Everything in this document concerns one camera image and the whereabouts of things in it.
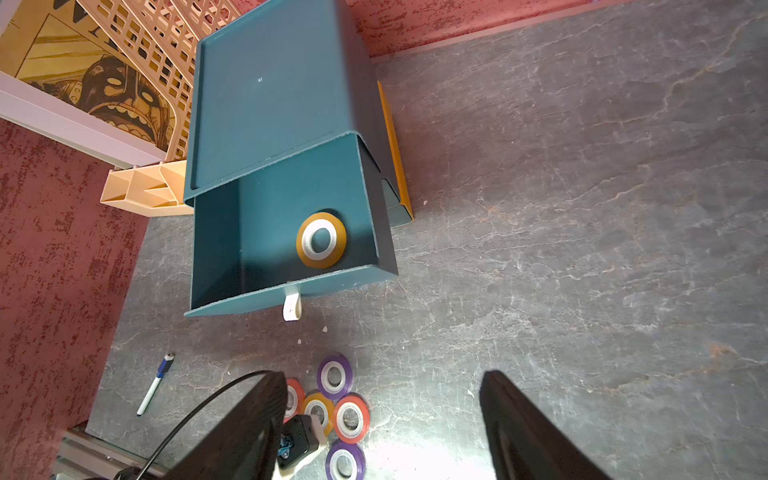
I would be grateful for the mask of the teal three-drawer cabinet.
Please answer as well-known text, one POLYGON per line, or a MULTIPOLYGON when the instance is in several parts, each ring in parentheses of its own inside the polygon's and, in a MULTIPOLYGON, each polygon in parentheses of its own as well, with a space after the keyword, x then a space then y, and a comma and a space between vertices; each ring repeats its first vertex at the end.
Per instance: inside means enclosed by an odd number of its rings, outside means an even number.
POLYGON ((391 117, 343 1, 269 1, 202 39, 184 200, 194 211, 191 317, 244 314, 393 279, 408 223, 391 117), (296 251, 337 216, 327 269, 296 251))

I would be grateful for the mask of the red tape roll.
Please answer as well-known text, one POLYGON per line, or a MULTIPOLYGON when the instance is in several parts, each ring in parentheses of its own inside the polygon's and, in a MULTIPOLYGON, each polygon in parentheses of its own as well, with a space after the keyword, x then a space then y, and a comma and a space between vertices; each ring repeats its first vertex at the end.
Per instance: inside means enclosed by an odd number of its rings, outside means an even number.
POLYGON ((335 407, 334 430, 348 444, 358 444, 368 434, 371 415, 365 400, 357 394, 342 398, 335 407))
POLYGON ((296 378, 288 378, 287 386, 287 404, 284 413, 284 422, 287 423, 295 415, 302 412, 302 404, 305 400, 305 391, 300 381, 296 378))

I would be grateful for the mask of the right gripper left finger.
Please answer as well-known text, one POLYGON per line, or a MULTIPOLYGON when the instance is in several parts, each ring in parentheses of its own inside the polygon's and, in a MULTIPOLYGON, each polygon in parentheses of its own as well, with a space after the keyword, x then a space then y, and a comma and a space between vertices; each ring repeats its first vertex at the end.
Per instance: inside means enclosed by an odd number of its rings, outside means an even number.
POLYGON ((286 378, 268 372, 167 479, 270 479, 287 406, 286 378))

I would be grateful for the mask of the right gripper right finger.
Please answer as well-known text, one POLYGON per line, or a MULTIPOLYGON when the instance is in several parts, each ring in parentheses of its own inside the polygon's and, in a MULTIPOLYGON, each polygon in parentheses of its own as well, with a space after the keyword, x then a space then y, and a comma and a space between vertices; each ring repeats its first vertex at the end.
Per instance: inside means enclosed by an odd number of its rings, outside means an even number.
POLYGON ((484 373, 479 401, 498 479, 606 479, 512 381, 484 373))

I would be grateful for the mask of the orange tape roll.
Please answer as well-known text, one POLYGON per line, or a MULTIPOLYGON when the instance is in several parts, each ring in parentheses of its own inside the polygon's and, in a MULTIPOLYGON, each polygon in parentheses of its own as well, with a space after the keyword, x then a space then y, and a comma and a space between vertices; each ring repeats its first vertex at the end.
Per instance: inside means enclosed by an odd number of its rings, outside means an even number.
POLYGON ((301 413, 315 416, 326 436, 334 430, 335 405, 320 391, 313 392, 304 399, 301 413))
POLYGON ((299 228, 296 251, 304 265, 327 269, 341 260, 347 241, 342 221, 331 213, 318 212, 309 216, 299 228))

